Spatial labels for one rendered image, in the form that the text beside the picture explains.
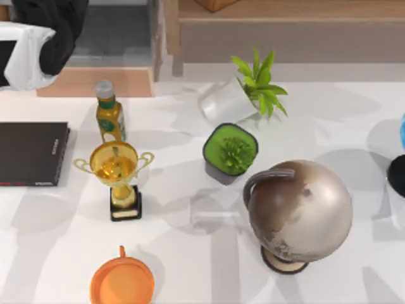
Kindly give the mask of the dark pot with green plant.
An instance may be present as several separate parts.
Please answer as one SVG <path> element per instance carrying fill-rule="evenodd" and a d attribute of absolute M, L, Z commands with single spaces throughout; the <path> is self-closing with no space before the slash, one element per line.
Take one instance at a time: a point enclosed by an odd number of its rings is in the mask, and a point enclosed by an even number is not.
<path fill-rule="evenodd" d="M 245 174 L 259 152 L 257 139 L 234 123 L 221 123 L 202 147 L 206 173 L 223 185 Z"/>

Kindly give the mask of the white pot with green plant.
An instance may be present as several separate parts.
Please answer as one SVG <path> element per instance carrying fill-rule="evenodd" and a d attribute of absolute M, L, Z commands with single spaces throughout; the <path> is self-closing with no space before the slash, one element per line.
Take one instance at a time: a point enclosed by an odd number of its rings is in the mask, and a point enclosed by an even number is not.
<path fill-rule="evenodd" d="M 271 50 L 264 60 L 254 47 L 253 62 L 231 56 L 239 76 L 209 88 L 199 99 L 199 106 L 206 119 L 214 124 L 240 122 L 255 113 L 271 117 L 275 109 L 287 115 L 279 96 L 288 95 L 279 85 L 271 83 L 271 68 L 275 51 Z"/>

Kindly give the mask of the gold trophy with black base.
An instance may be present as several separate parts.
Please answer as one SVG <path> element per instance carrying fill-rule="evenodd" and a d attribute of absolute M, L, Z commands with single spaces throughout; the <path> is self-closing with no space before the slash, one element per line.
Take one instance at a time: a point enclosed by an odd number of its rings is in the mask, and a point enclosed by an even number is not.
<path fill-rule="evenodd" d="M 89 160 L 77 158 L 73 166 L 93 174 L 109 187 L 109 211 L 113 222 L 142 217 L 142 193 L 132 179 L 149 166 L 155 156 L 151 152 L 137 153 L 127 142 L 110 141 L 98 146 Z"/>

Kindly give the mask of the yellow bottle with grey cap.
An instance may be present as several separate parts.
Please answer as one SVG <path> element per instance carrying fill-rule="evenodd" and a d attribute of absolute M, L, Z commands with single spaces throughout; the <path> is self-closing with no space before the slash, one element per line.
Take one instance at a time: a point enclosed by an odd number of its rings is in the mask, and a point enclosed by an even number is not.
<path fill-rule="evenodd" d="M 116 100 L 114 85 L 108 80 L 96 84 L 96 120 L 103 142 L 127 140 L 122 104 Z"/>

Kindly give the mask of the brown globe on stand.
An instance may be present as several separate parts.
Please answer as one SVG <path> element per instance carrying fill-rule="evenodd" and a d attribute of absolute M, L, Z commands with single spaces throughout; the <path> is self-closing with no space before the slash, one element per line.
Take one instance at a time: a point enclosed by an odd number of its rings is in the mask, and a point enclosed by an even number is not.
<path fill-rule="evenodd" d="M 282 161 L 252 175 L 242 197 L 264 263 L 279 274 L 302 272 L 335 252 L 352 226 L 342 179 L 309 160 Z"/>

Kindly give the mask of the pale wooden drawer front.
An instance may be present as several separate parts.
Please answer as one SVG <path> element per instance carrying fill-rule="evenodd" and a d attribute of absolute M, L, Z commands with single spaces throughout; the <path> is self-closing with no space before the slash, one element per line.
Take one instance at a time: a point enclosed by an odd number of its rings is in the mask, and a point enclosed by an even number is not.
<path fill-rule="evenodd" d="M 147 98 L 154 95 L 154 75 L 150 67 L 73 67 L 62 69 L 55 81 L 37 90 L 39 97 L 94 97 L 96 84 L 113 83 L 116 96 Z"/>

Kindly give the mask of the wooden open shelves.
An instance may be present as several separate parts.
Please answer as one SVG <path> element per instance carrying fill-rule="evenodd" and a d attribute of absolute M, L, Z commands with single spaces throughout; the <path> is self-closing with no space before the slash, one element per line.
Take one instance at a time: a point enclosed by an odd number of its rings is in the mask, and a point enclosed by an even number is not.
<path fill-rule="evenodd" d="M 279 81 L 405 81 L 405 0 L 161 0 L 160 81 L 223 80 L 275 52 Z"/>

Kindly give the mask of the grey pierced drawer inside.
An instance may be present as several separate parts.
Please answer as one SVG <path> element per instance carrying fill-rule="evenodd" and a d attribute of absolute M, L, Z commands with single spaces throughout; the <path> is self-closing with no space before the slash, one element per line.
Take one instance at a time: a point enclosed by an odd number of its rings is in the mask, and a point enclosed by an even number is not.
<path fill-rule="evenodd" d="M 69 67 L 149 67 L 153 63 L 147 6 L 91 6 Z"/>

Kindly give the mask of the orange cup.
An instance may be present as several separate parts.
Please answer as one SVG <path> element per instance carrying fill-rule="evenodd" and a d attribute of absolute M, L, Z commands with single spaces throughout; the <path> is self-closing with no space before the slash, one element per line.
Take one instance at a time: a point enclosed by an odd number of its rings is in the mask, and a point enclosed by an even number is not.
<path fill-rule="evenodd" d="M 91 304 L 151 304 L 155 280 L 150 268 L 119 247 L 119 256 L 102 264 L 89 288 Z"/>

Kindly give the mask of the black book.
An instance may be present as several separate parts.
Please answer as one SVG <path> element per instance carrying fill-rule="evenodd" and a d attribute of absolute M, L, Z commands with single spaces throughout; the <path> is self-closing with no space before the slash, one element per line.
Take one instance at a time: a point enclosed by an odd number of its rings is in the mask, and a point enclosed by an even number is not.
<path fill-rule="evenodd" d="M 1 122 L 0 186 L 57 186 L 69 135 L 66 122 Z"/>

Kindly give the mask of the blue globe with black base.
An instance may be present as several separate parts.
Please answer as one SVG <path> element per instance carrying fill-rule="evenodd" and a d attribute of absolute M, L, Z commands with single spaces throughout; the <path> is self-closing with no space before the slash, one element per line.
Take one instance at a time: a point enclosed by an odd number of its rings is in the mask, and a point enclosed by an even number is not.
<path fill-rule="evenodd" d="M 400 120 L 399 137 L 403 154 L 391 161 L 387 169 L 387 181 L 399 196 L 405 198 L 405 113 Z"/>

